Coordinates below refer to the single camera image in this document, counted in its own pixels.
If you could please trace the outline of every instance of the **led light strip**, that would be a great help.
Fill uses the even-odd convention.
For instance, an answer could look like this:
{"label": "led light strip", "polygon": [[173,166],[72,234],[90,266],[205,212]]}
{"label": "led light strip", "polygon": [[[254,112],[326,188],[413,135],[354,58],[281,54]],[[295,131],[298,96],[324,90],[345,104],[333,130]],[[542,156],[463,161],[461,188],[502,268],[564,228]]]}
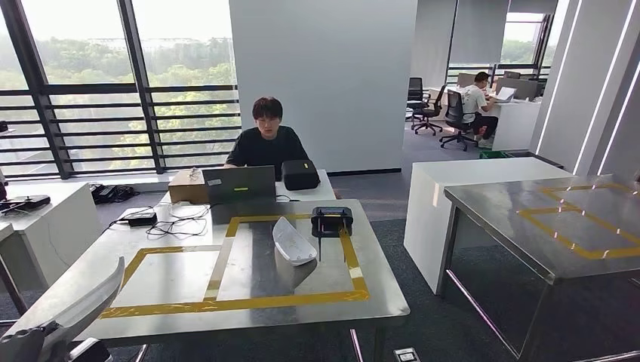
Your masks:
{"label": "led light strip", "polygon": [[600,103],[602,102],[602,98],[605,96],[605,91],[607,90],[607,85],[609,83],[609,78],[611,77],[611,73],[614,71],[614,66],[616,65],[616,60],[618,59],[618,54],[620,53],[620,48],[622,47],[622,43],[626,36],[626,31],[629,28],[629,23],[631,22],[631,16],[633,15],[633,10],[635,7],[636,0],[631,1],[631,6],[629,6],[629,13],[626,15],[626,19],[624,20],[624,26],[622,28],[622,32],[620,33],[620,39],[618,40],[618,45],[616,46],[616,51],[614,52],[614,58],[611,60],[611,64],[609,65],[609,71],[607,72],[607,78],[605,78],[605,84],[602,86],[602,91],[600,92],[600,97],[598,98],[598,102],[595,104],[595,110],[593,111],[593,116],[591,117],[591,123],[589,123],[589,128],[586,129],[586,135],[584,137],[584,142],[582,142],[582,147],[580,148],[580,153],[578,154],[578,159],[576,161],[576,165],[574,167],[574,175],[578,171],[578,167],[580,166],[580,161],[582,160],[582,155],[584,153],[584,149],[586,147],[586,143],[589,141],[589,135],[591,134],[591,130],[593,128],[593,124],[595,123],[595,117],[598,115],[598,110],[600,110]]}
{"label": "led light strip", "polygon": [[553,101],[555,100],[555,91],[558,90],[558,84],[560,83],[560,77],[562,77],[562,70],[565,68],[565,60],[567,59],[567,53],[569,52],[569,45],[571,45],[571,39],[574,37],[574,29],[578,20],[578,14],[580,14],[580,7],[582,7],[582,0],[578,1],[578,7],[576,8],[576,14],[574,16],[574,22],[571,24],[571,30],[569,31],[569,38],[567,39],[567,45],[565,46],[565,53],[562,54],[562,61],[560,62],[560,70],[558,71],[558,77],[553,85],[553,91],[551,93],[551,101],[549,102],[549,108],[546,110],[546,116],[544,118],[544,124],[542,126],[542,133],[540,134],[540,140],[538,140],[538,147],[536,148],[536,155],[540,154],[540,147],[542,146],[542,138],[546,131],[546,126],[549,123],[549,115],[553,107]]}
{"label": "led light strip", "polygon": [[616,121],[616,127],[614,127],[614,132],[611,134],[611,138],[609,139],[609,144],[607,145],[607,150],[605,151],[605,155],[602,157],[602,163],[600,163],[600,168],[598,169],[598,175],[602,174],[602,168],[605,166],[605,161],[607,161],[609,150],[611,149],[611,145],[614,143],[614,138],[616,136],[616,132],[618,131],[618,126],[620,126],[620,121],[622,121],[622,117],[624,116],[624,112],[626,111],[626,105],[627,103],[629,103],[629,98],[631,98],[631,93],[633,93],[633,88],[635,87],[635,81],[638,79],[638,74],[640,74],[640,62],[638,62],[638,65],[635,68],[635,74],[633,75],[633,80],[631,80],[631,85],[629,86],[629,90],[626,92],[624,103],[622,103],[622,109],[620,110],[620,114],[618,115],[618,119]]}

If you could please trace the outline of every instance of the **power adapter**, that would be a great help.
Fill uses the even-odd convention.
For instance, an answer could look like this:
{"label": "power adapter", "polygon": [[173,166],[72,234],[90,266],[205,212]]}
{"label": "power adapter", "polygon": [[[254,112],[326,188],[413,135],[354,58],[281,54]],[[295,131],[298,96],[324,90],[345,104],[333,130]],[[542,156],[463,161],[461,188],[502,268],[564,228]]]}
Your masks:
{"label": "power adapter", "polygon": [[147,211],[145,213],[135,213],[127,216],[121,221],[128,222],[130,227],[151,226],[158,222],[158,216],[155,214],[155,211]]}

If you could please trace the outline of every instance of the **white t-shirt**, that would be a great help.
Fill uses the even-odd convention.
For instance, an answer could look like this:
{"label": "white t-shirt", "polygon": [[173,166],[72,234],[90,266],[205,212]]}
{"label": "white t-shirt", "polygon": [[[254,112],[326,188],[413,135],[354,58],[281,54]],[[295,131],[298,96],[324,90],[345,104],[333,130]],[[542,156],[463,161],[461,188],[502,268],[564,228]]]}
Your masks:
{"label": "white t-shirt", "polygon": [[[465,113],[476,113],[480,107],[487,105],[485,93],[475,84],[462,89],[462,110]],[[464,123],[471,123],[475,120],[475,114],[464,115]]]}

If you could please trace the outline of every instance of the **black t-shirt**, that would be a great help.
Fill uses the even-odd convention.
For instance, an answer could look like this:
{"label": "black t-shirt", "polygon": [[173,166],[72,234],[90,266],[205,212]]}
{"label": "black t-shirt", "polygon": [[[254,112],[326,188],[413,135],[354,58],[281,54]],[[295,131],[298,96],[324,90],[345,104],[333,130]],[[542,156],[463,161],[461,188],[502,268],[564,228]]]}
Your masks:
{"label": "black t-shirt", "polygon": [[278,127],[278,134],[273,140],[265,140],[260,130],[253,127],[240,133],[226,163],[238,167],[273,165],[275,179],[280,180],[282,162],[308,159],[300,138],[290,127]]}

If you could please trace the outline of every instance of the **person in white shirt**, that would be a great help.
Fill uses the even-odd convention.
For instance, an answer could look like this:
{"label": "person in white shirt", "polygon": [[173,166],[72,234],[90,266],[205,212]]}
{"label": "person in white shirt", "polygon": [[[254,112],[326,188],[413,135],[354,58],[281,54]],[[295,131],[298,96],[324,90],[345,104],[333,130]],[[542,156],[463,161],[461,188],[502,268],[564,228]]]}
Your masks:
{"label": "person in white shirt", "polygon": [[480,72],[475,75],[474,84],[465,87],[462,91],[462,110],[465,113],[463,123],[472,124],[473,133],[479,134],[480,129],[486,126],[485,133],[482,135],[482,139],[478,142],[478,147],[483,149],[490,149],[494,145],[494,141],[491,136],[494,135],[496,128],[498,127],[498,117],[490,115],[483,115],[478,112],[482,109],[485,112],[489,112],[495,104],[495,99],[485,96],[483,89],[489,84],[489,74],[486,72]]}

